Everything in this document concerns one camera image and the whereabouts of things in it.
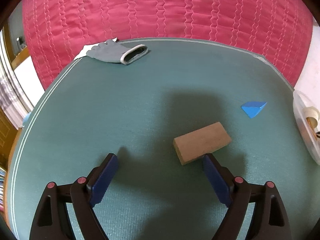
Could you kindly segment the brown wooden block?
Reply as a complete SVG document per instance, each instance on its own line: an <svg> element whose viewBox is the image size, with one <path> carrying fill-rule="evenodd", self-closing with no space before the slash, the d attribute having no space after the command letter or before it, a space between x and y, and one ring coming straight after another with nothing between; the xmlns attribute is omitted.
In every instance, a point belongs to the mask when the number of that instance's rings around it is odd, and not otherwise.
<svg viewBox="0 0 320 240"><path fill-rule="evenodd" d="M232 141L220 122L176 137L173 146L182 165L213 153Z"/></svg>

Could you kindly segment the blue wedge block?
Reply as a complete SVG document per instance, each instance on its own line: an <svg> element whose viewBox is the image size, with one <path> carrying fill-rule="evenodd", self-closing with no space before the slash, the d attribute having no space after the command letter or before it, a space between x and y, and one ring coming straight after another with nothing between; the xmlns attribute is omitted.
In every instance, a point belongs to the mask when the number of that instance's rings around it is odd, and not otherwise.
<svg viewBox="0 0 320 240"><path fill-rule="evenodd" d="M246 113L246 115L252 119L256 117L266 106L267 102L264 101L249 101L241 106L241 109Z"/></svg>

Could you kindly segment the white paper cup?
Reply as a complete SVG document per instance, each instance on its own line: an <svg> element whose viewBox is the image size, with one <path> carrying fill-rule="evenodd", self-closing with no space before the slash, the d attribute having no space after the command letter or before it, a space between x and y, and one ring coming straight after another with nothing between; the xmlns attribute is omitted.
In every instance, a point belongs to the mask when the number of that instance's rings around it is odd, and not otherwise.
<svg viewBox="0 0 320 240"><path fill-rule="evenodd" d="M303 109L304 116L312 128L316 128L319 122L319 110L310 106Z"/></svg>

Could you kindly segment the green table mat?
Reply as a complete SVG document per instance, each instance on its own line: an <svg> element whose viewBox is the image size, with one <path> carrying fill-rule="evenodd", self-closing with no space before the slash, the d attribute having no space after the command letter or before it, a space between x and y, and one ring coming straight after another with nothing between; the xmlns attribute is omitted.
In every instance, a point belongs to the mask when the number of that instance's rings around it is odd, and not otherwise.
<svg viewBox="0 0 320 240"><path fill-rule="evenodd" d="M173 140L220 122L232 141L219 163L249 183L275 183L293 239L319 219L319 166L293 114L293 88L262 56L218 43L144 39L124 66L81 58L43 94L22 129L7 212L28 239L45 186L86 176L109 153L119 169L95 214L110 239L211 239L226 212L200 160L181 165ZM267 102L250 119L241 109Z"/></svg>

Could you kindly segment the clear plastic bowl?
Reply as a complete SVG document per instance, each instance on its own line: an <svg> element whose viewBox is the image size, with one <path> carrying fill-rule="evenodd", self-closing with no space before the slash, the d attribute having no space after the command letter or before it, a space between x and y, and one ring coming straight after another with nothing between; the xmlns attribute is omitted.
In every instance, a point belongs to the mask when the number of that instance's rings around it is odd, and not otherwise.
<svg viewBox="0 0 320 240"><path fill-rule="evenodd" d="M293 91L293 113L298 129L308 152L319 165L319 122L316 128L312 128L303 113L303 109L310 106L316 107L306 94L299 90Z"/></svg>

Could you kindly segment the red quilted bedspread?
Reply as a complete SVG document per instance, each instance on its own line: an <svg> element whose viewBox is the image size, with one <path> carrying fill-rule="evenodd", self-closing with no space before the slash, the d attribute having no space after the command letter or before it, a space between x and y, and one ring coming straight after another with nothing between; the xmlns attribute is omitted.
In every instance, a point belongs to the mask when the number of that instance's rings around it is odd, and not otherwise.
<svg viewBox="0 0 320 240"><path fill-rule="evenodd" d="M309 52L302 0L23 0L25 39L43 88L83 46L111 38L210 40L263 55L292 85Z"/></svg>

